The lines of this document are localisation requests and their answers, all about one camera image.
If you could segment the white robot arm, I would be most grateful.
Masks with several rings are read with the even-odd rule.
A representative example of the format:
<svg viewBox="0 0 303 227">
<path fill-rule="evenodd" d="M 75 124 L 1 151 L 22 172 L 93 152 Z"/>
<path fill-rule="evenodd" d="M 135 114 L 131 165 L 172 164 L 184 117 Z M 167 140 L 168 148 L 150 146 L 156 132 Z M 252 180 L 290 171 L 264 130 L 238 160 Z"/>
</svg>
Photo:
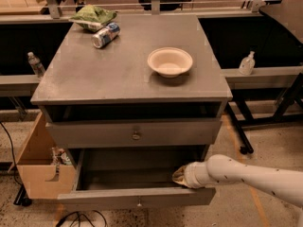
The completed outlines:
<svg viewBox="0 0 303 227">
<path fill-rule="evenodd" d="M 245 183 L 303 209 L 303 172 L 251 166 L 216 154 L 204 162 L 181 166 L 172 174 L 175 183 L 191 189 L 224 183 Z"/>
</svg>

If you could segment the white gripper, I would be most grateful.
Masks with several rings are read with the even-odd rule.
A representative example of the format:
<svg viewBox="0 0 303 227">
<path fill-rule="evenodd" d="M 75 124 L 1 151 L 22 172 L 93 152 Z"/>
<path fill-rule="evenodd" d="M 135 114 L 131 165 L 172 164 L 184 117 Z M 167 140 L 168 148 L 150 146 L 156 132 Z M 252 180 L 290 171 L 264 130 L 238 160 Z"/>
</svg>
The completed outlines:
<svg viewBox="0 0 303 227">
<path fill-rule="evenodd" d="M 172 174 L 172 180 L 175 183 L 194 189 L 205 186 L 206 177 L 205 163 L 199 162 L 181 166 Z"/>
</svg>

